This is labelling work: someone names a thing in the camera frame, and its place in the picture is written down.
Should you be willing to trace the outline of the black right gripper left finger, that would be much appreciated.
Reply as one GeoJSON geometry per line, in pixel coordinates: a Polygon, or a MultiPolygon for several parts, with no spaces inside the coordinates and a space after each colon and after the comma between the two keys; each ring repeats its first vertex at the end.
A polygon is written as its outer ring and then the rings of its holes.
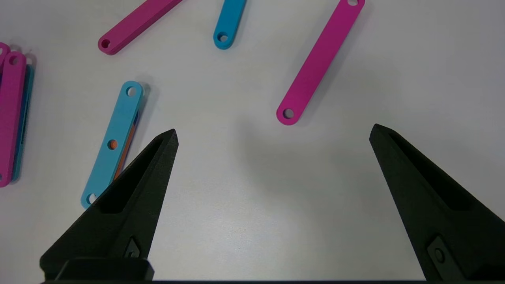
{"type": "Polygon", "coordinates": [[[148,255],[176,153],[156,136],[40,258],[47,282],[150,282],[148,255]]]}

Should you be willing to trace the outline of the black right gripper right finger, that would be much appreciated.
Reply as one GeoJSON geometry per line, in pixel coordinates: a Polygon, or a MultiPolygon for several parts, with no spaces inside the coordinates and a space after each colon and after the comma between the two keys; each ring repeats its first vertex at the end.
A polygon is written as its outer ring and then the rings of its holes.
{"type": "Polygon", "coordinates": [[[425,279],[504,281],[504,221],[391,128],[369,141],[425,279]]]}

